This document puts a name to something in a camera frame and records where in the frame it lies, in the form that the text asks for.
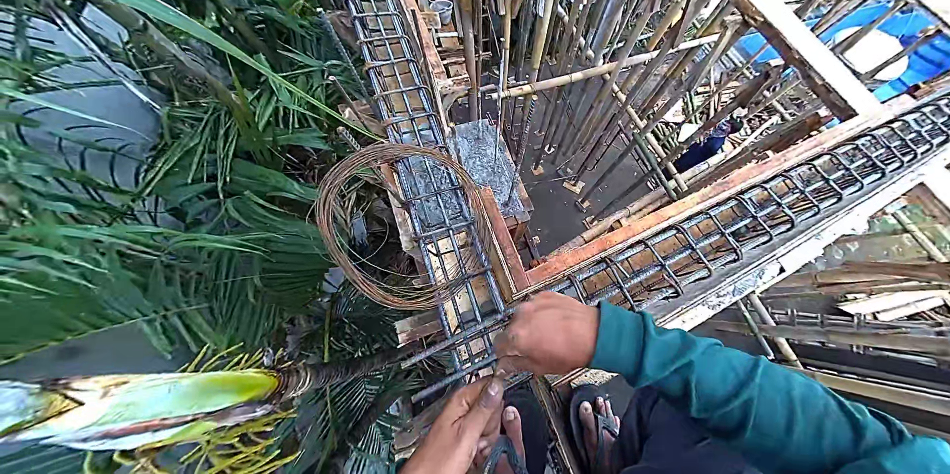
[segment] sandal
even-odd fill
[[[511,467],[512,472],[515,474],[528,474],[528,469],[524,465],[524,458],[518,455],[515,450],[515,444],[511,442],[511,438],[507,435],[500,435],[498,440],[495,441],[491,453],[488,454],[488,459],[485,460],[484,465],[481,467],[481,474],[494,472],[502,455],[507,456],[508,465]]]
[[[604,400],[607,399],[606,394],[600,392],[600,389],[592,384],[582,384],[574,389],[574,392],[571,394],[570,407],[571,431],[574,436],[573,443],[577,455],[579,455],[583,463],[590,468],[590,473],[607,474],[610,472],[610,458],[606,457],[607,444],[604,442],[603,432],[607,431],[608,435],[616,439],[620,428],[617,427],[613,417],[597,412],[598,396],[603,397]],[[592,458],[587,456],[587,446],[584,445],[584,427],[580,423],[580,404],[583,402],[590,403],[591,409],[594,411],[594,423],[597,426],[597,452],[595,452]]]

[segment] white bucket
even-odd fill
[[[431,3],[433,11],[439,15],[439,21],[445,25],[452,19],[452,1],[434,0]]]

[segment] hand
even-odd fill
[[[508,327],[495,338],[503,372],[565,374],[594,358],[600,310],[578,300],[541,292],[517,306]]]
[[[452,394],[400,474],[465,474],[482,435],[497,435],[505,387],[482,378]]]

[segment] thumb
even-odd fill
[[[478,401],[469,409],[464,417],[459,419],[462,424],[462,438],[478,441],[484,427],[491,420],[493,414],[497,413],[502,406],[502,396],[505,391],[502,380],[492,378],[481,390]]]

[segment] teal long-sleeve shirt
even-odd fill
[[[950,473],[950,446],[715,339],[600,305],[591,368],[654,386],[764,474]]]

